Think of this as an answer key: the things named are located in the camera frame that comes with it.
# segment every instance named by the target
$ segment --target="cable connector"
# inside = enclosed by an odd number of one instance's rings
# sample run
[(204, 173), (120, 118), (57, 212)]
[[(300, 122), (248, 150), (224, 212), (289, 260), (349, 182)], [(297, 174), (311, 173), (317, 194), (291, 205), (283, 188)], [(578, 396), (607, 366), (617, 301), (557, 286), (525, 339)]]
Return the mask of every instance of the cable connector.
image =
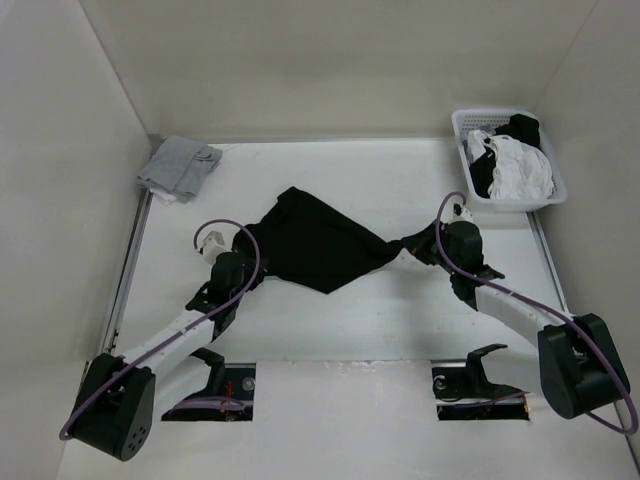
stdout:
[(222, 233), (217, 231), (210, 232), (202, 242), (202, 248), (200, 249), (200, 253), (204, 258), (204, 261), (209, 265), (213, 265), (216, 263), (216, 259), (221, 253), (230, 252), (231, 249), (228, 248), (224, 243), (224, 237)]

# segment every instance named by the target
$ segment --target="cable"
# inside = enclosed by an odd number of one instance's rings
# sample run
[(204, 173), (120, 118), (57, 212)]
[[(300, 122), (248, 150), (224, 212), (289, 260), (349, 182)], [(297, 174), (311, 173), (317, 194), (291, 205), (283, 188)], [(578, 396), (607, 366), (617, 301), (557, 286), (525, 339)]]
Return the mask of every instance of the cable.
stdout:
[(169, 411), (189, 410), (192, 408), (241, 412), (245, 409), (245, 405), (240, 400), (230, 397), (198, 397), (183, 400)]
[(485, 402), (458, 403), (457, 405), (454, 405), (453, 408), (490, 407), (492, 405), (496, 405), (497, 403), (502, 402), (503, 400), (511, 400), (512, 398), (524, 397), (527, 393), (529, 392), (510, 393), (509, 395), (505, 395), (504, 397), (495, 398), (493, 400), (487, 400)]
[(466, 272), (465, 270), (462, 270), (460, 267), (458, 267), (456, 264), (454, 264), (451, 261), (451, 259), (447, 256), (447, 253), (445, 252), (444, 247), (442, 246), (442, 239), (440, 238), (440, 229), (441, 229), (441, 223), (442, 223), (441, 219), (442, 219), (442, 213), (444, 212), (444, 208), (446, 207), (447, 202), (449, 201), (449, 199), (451, 197), (454, 197), (454, 196), (461, 197), (462, 198), (462, 203), (466, 204), (467, 197), (462, 192), (451, 192), (446, 197), (444, 197), (444, 200), (442, 200), (442, 203), (440, 204), (440, 208), (438, 209), (438, 216), (436, 217), (436, 244), (438, 246), (438, 251), (440, 252), (440, 255), (442, 255), (442, 258), (444, 259), (444, 261), (447, 262), (447, 265), (449, 265), (449, 267), (451, 267), (451, 269), (454, 272), (459, 273), (460, 275), (462, 275), (464, 277), (467, 277), (467, 278), (469, 278), (471, 280), (474, 280), (474, 281), (476, 281), (478, 283), (481, 283), (483, 285), (487, 285), (487, 286), (489, 286), (491, 288), (494, 288), (495, 290), (498, 290), (500, 292), (506, 293), (507, 295), (511, 295), (512, 297), (517, 298), (521, 302), (524, 302), (524, 303), (526, 303), (528, 305), (531, 305), (532, 307), (535, 307), (535, 308), (538, 308), (540, 310), (544, 310), (547, 313), (550, 313), (551, 315), (553, 315), (553, 316), (559, 318), (560, 320), (562, 320), (564, 323), (567, 324), (567, 326), (569, 326), (569, 328), (571, 328), (573, 331), (575, 331), (578, 334), (578, 336), (591, 349), (593, 354), (600, 361), (600, 363), (602, 364), (602, 366), (604, 367), (606, 372), (611, 377), (611, 380), (613, 380), (613, 383), (615, 384), (616, 388), (618, 389), (618, 392), (620, 392), (620, 395), (622, 396), (622, 399), (624, 400), (624, 403), (627, 405), (627, 408), (629, 409), (629, 415), (631, 417), (631, 426), (628, 429), (620, 428), (617, 425), (614, 425), (614, 424), (604, 420), (603, 418), (595, 415), (592, 412), (587, 412), (586, 415), (591, 417), (596, 422), (601, 423), (602, 425), (610, 428), (611, 430), (613, 430), (613, 431), (615, 431), (617, 433), (621, 433), (621, 434), (627, 435), (627, 436), (634, 435), (638, 431), (638, 412), (636, 410), (636, 406), (634, 405), (633, 400), (631, 399), (631, 396), (629, 395), (629, 392), (627, 392), (627, 389), (625, 388), (624, 384), (622, 383), (622, 380), (620, 379), (620, 377), (616, 373), (615, 369), (613, 368), (613, 366), (611, 365), (609, 360), (607, 360), (607, 357), (605, 357), (604, 353), (602, 353), (602, 351), (598, 348), (598, 346), (595, 344), (595, 342), (591, 339), (591, 337), (589, 337), (589, 335), (587, 335), (587, 333), (584, 330), (582, 330), (578, 325), (576, 325), (575, 322), (573, 320), (571, 320), (569, 317), (567, 317), (563, 313), (560, 313), (560, 312), (556, 311), (554, 308), (551, 308), (550, 306), (545, 305), (544, 303), (540, 303), (540, 302), (538, 302), (536, 300), (533, 300), (532, 298), (529, 298), (529, 297), (527, 297), (525, 295), (522, 295), (521, 293), (518, 293), (518, 292), (516, 292), (514, 290), (511, 290), (511, 289), (509, 289), (507, 287), (504, 287), (504, 286), (499, 285), (497, 283), (493, 283), (493, 282), (491, 282), (489, 280), (485, 280), (484, 278), (476, 277), (475, 275), (473, 275), (473, 274), (471, 274), (469, 272)]
[(256, 255), (256, 259), (255, 259), (256, 265), (255, 265), (255, 267), (253, 269), (253, 273), (251, 274), (251, 277), (249, 278), (247, 283), (244, 285), (244, 287), (242, 287), (242, 289), (236, 295), (234, 295), (227, 302), (223, 303), (219, 307), (214, 308), (209, 313), (206, 313), (206, 314), (202, 315), (201, 317), (197, 318), (196, 320), (191, 322), (189, 325), (187, 325), (183, 331), (176, 332), (174, 335), (172, 335), (171, 337), (167, 338), (164, 342), (161, 342), (156, 347), (152, 348), (151, 350), (149, 350), (145, 354), (143, 354), (140, 357), (136, 358), (134, 361), (132, 361), (127, 366), (125, 366), (122, 370), (120, 370), (118, 373), (116, 373), (113, 377), (111, 377), (109, 380), (107, 380), (100, 388), (98, 388), (95, 392), (93, 392), (93, 394), (91, 394), (91, 396), (89, 396), (89, 398), (87, 398), (71, 414), (69, 419), (65, 422), (65, 424), (62, 426), (62, 429), (60, 430), (60, 433), (58, 435), (60, 440), (67, 441), (67, 440), (70, 440), (71, 438), (73, 438), (73, 437), (71, 437), (71, 435), (69, 435), (69, 429), (73, 426), (73, 424), (76, 422), (76, 420), (78, 420), (80, 415), (82, 415), (91, 405), (93, 405), (96, 402), (96, 400), (98, 400), (98, 398), (100, 398), (100, 396), (109, 389), (109, 387), (111, 385), (115, 384), (118, 380), (122, 379), (122, 377), (124, 377), (126, 374), (128, 374), (136, 366), (140, 365), (142, 362), (146, 361), (147, 359), (149, 359), (152, 356), (154, 356), (156, 353), (160, 352), (161, 350), (163, 350), (167, 346), (171, 345), (173, 342), (175, 342), (180, 337), (182, 337), (186, 332), (188, 332), (190, 330), (193, 330), (194, 328), (196, 328), (198, 325), (200, 325), (205, 320), (208, 320), (209, 318), (213, 317), (215, 314), (223, 311), (225, 308), (227, 308), (227, 307), (233, 305), (234, 303), (236, 303), (249, 290), (249, 288), (251, 288), (251, 285), (253, 285), (253, 282), (256, 280), (256, 278), (258, 278), (258, 273), (260, 271), (260, 248), (258, 247), (257, 240), (255, 239), (255, 237), (251, 234), (251, 232), (247, 228), (245, 228), (243, 225), (239, 224), (238, 222), (235, 222), (233, 220), (227, 220), (227, 219), (218, 219), (218, 220), (210, 220), (210, 221), (204, 223), (203, 225), (201, 225), (200, 228), (198, 228), (198, 230), (196, 230), (196, 234), (194, 236), (194, 244), (195, 244), (195, 241), (196, 241), (196, 238), (197, 238), (198, 234), (202, 231), (202, 229), (207, 227), (207, 226), (209, 226), (209, 225), (212, 225), (214, 223), (228, 223), (230, 225), (234, 225), (234, 226), (240, 228), (240, 230), (242, 230), (247, 235), (247, 237), (249, 237), (249, 240), (251, 240), (251, 243), (253, 244), (253, 248), (254, 248), (255, 255)]

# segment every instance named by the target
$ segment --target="clothing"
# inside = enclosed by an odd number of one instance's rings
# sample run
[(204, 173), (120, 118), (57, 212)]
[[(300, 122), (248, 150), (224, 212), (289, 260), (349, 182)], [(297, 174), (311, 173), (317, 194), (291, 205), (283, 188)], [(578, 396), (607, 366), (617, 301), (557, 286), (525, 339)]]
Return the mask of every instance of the clothing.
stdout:
[(476, 193), (482, 198), (491, 198), (489, 187), (493, 183), (493, 170), (496, 168), (496, 154), (487, 148), (485, 154), (469, 165), (469, 173)]
[(520, 113), (513, 115), (509, 123), (496, 128), (496, 135), (508, 135), (515, 140), (540, 148), (540, 123)]
[(491, 137), (489, 146), (496, 153), (491, 198), (540, 200), (553, 193), (551, 164), (540, 150), (506, 135)]
[(150, 188), (149, 191), (158, 197), (158, 200), (160, 200), (163, 205), (171, 205), (178, 200), (174, 195), (165, 192), (161, 188)]
[[(267, 275), (331, 293), (396, 258), (400, 241), (385, 242), (326, 203), (295, 187), (278, 196), (257, 224), (256, 237)], [(233, 248), (253, 257), (247, 236), (238, 232)]]
[(198, 194), (220, 158), (221, 150), (174, 135), (160, 146), (138, 175), (138, 184), (162, 189), (186, 203)]
[(482, 130), (472, 130), (467, 135), (467, 152), (471, 157), (472, 163), (486, 153), (489, 137), (489, 133)]

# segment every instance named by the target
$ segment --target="white panel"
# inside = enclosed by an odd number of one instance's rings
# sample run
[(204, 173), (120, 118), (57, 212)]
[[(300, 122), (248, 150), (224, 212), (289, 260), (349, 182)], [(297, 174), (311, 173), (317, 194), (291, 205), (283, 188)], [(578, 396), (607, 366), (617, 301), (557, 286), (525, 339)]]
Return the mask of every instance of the white panel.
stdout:
[(259, 363), (256, 380), (253, 422), (154, 425), (128, 463), (73, 442), (58, 479), (638, 478), (622, 436), (540, 397), (530, 422), (439, 422), (428, 362)]
[[(637, 1), (600, 0), (537, 109), (569, 189), (542, 216), (569, 307), (607, 321), (632, 392), (640, 386), (639, 24)], [(632, 442), (640, 452), (637, 435)]]
[[(193, 232), (207, 220), (256, 222), (295, 185), (393, 240), (424, 229), (442, 198), (461, 187), (460, 162), (448, 140), (221, 148), (227, 151), (220, 166), (193, 203), (153, 202), (118, 352), (167, 326), (209, 279), (210, 266), (192, 246)], [(487, 262), (522, 292), (558, 306), (526, 215), (475, 219)], [(220, 230), (227, 239), (237, 231)], [(267, 280), (243, 299), (235, 322), (212, 348), (232, 362), (446, 359), (495, 342), (533, 350), (498, 320), (460, 302), (444, 271), (402, 251), (330, 295)]]
[(147, 130), (449, 136), (532, 107), (595, 0), (83, 0)]
[(0, 1), (0, 478), (52, 479), (145, 133), (79, 4)]

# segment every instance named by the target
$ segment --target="white table surface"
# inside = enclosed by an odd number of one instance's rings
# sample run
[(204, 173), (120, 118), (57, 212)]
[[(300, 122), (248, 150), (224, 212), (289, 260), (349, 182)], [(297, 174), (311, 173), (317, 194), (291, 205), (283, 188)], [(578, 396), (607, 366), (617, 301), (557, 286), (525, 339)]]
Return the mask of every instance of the white table surface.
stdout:
[(438, 421), (426, 361), (259, 362), (256, 380), (253, 422), (161, 422), (126, 463), (71, 441), (58, 480), (638, 478), (622, 436), (541, 397), (529, 422)]
[[(191, 237), (208, 219), (255, 222), (295, 185), (391, 240), (424, 228), (442, 197), (463, 187), (450, 141), (223, 148), (194, 203), (153, 202), (119, 351), (168, 324), (206, 281), (209, 267)], [(526, 215), (476, 220), (488, 263), (558, 306)], [(213, 345), (230, 362), (260, 360), (253, 422), (160, 423), (127, 463), (71, 441), (57, 478), (638, 478), (622, 436), (587, 417), (565, 421), (541, 397), (527, 397), (530, 422), (439, 422), (428, 362), (264, 361), (460, 358), (493, 342), (529, 348), (459, 302), (443, 272), (406, 252), (328, 296), (268, 281), (247, 295)], [(616, 420), (611, 407), (598, 413)]]
[[(219, 148), (222, 161), (195, 201), (153, 200), (116, 352), (168, 325), (208, 279), (210, 267), (192, 247), (193, 232), (207, 220), (257, 222), (296, 186), (393, 240), (425, 228), (442, 198), (465, 187), (449, 140)], [(478, 214), (476, 222), (486, 261), (516, 288), (558, 307), (526, 214)], [(230, 240), (236, 229), (222, 230)], [(500, 322), (460, 302), (443, 271), (402, 251), (330, 295), (266, 281), (242, 300), (235, 322), (211, 348), (229, 362), (451, 359), (495, 342), (532, 351)]]

